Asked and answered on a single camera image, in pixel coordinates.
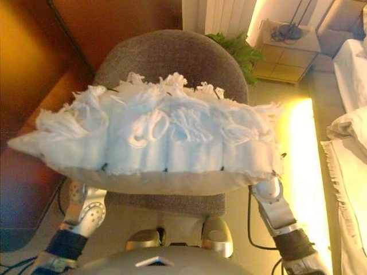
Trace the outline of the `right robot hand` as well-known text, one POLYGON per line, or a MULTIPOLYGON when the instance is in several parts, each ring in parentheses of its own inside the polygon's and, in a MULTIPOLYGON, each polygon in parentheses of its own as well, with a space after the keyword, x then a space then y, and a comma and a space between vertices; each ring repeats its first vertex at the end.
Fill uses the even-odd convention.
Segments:
POLYGON ((283 196, 283 186, 278 176, 251 185, 249 189, 259 205, 260 215, 269 231, 296 224, 290 205, 283 196))

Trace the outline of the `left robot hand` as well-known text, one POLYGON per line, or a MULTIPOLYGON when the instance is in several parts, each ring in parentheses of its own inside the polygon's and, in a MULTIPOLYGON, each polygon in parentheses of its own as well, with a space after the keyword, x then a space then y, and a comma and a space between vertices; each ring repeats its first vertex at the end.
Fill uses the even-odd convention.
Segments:
POLYGON ((72 181, 69 205, 60 229, 89 238, 106 217, 106 194, 106 190, 72 181))

